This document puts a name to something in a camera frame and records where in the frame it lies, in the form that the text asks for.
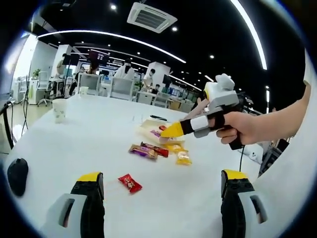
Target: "ceiling air conditioner vent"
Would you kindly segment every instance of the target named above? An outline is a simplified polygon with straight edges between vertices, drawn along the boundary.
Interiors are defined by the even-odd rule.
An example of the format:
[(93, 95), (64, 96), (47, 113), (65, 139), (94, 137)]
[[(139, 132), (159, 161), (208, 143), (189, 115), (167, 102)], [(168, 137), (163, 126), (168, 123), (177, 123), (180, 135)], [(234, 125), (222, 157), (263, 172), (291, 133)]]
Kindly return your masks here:
[(130, 24), (146, 28), (156, 33), (161, 33), (176, 21), (176, 17), (138, 2), (133, 4), (127, 20)]

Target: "white wall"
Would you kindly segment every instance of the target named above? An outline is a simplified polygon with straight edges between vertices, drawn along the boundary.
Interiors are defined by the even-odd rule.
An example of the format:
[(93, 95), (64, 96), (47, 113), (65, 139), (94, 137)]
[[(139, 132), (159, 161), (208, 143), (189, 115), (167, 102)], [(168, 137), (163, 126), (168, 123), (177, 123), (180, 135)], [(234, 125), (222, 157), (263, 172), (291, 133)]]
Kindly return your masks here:
[(33, 58), (31, 62), (31, 76), (36, 69), (52, 73), (53, 62), (55, 59), (57, 49), (49, 46), (41, 41), (38, 41), (34, 49)]
[(30, 65), (37, 42), (36, 36), (30, 34), (16, 63), (12, 84), (16, 81), (17, 77), (29, 75)]

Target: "cable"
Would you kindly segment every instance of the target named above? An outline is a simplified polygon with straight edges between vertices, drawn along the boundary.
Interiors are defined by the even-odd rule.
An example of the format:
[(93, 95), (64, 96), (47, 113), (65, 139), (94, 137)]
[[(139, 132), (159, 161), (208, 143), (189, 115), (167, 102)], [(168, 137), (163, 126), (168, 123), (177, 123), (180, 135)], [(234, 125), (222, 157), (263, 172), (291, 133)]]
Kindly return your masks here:
[(241, 152), (239, 172), (241, 172), (242, 157), (243, 157), (243, 152), (244, 152), (244, 148), (245, 148), (245, 147), (246, 147), (246, 146), (244, 145), (243, 148), (242, 148), (242, 152)]
[(23, 123), (22, 131), (21, 131), (21, 137), (23, 135), (24, 127), (26, 126), (26, 128), (29, 129), (28, 122), (26, 120), (27, 113), (28, 113), (28, 102), (27, 102), (27, 99), (28, 99), (28, 95), (29, 95), (29, 85), (30, 85), (30, 82), (28, 80), (28, 76), (26, 76), (26, 92), (25, 92), (25, 98), (24, 98), (24, 102), (23, 102), (24, 123)]
[(11, 104), (11, 108), (12, 108), (12, 111), (11, 111), (11, 137), (12, 137), (12, 141), (13, 141), (13, 103), (8, 101), (8, 103)]

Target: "white table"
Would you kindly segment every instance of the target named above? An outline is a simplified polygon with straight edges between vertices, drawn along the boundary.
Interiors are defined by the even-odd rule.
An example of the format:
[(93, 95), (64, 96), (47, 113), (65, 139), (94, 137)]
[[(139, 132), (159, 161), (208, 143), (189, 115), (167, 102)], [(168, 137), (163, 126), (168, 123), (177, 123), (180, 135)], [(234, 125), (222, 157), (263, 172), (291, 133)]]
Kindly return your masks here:
[[(29, 165), (26, 191), (14, 198), (39, 229), (48, 208), (69, 193), (83, 174), (101, 171), (105, 186), (105, 237), (217, 238), (222, 234), (221, 170), (238, 170), (240, 153), (214, 133), (186, 135), (193, 164), (175, 164), (175, 155), (156, 163), (128, 153), (149, 142), (136, 127), (149, 115), (179, 120), (184, 113), (124, 100), (75, 95), (67, 100), (66, 122), (55, 124), (52, 110), (35, 122), (4, 162)], [(254, 181), (260, 166), (244, 156), (242, 171)], [(130, 195), (117, 178), (129, 173), (143, 189)]]

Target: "office floor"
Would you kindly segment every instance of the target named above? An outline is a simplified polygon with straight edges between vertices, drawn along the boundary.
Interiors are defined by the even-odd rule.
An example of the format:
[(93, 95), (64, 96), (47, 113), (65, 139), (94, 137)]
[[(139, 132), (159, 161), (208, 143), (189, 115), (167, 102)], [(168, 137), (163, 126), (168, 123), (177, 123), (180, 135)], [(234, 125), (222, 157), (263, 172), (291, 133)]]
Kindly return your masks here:
[[(48, 104), (46, 107), (45, 104), (40, 105), (37, 107), (36, 105), (28, 105), (27, 111), (27, 124), (28, 127), (32, 126), (32, 124), (43, 116), (46, 112), (48, 112), (52, 108), (51, 104)], [(7, 111), (8, 114), (8, 121), (9, 126), (11, 127), (11, 115), (12, 115), (12, 108), (9, 108)], [(3, 125), (3, 117), (0, 118), (0, 123)], [(22, 105), (14, 105), (13, 107), (13, 135), (16, 140), (19, 140), (22, 135), (22, 128), (24, 123), (24, 113), (23, 113), (23, 106)], [(27, 131), (26, 126), (23, 129), (23, 133)]]

